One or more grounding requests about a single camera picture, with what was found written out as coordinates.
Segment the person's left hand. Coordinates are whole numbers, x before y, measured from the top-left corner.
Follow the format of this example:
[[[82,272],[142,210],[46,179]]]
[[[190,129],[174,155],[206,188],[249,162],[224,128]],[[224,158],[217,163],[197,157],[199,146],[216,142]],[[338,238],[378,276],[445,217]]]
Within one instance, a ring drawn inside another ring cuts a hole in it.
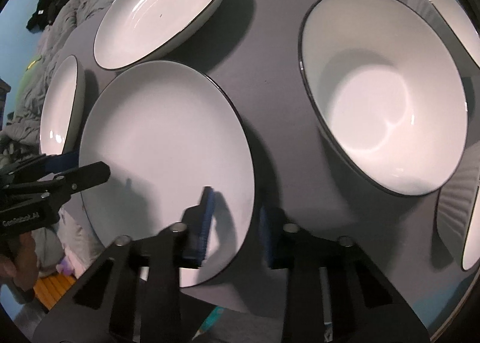
[[[1,246],[1,281],[10,281],[24,292],[38,279],[38,257],[31,232],[7,239]]]

